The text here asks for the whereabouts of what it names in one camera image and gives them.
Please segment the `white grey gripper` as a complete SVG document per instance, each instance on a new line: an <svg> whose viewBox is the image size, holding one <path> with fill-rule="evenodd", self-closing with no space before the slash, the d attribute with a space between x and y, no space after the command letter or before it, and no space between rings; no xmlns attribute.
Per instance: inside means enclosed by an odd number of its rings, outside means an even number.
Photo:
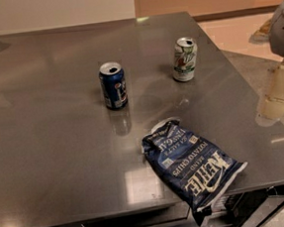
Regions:
<svg viewBox="0 0 284 227"><path fill-rule="evenodd" d="M274 11L270 24L270 50L275 55L284 57L284 0ZM284 115L284 59L276 66L270 87L261 104L260 114L268 119L279 119Z"/></svg>

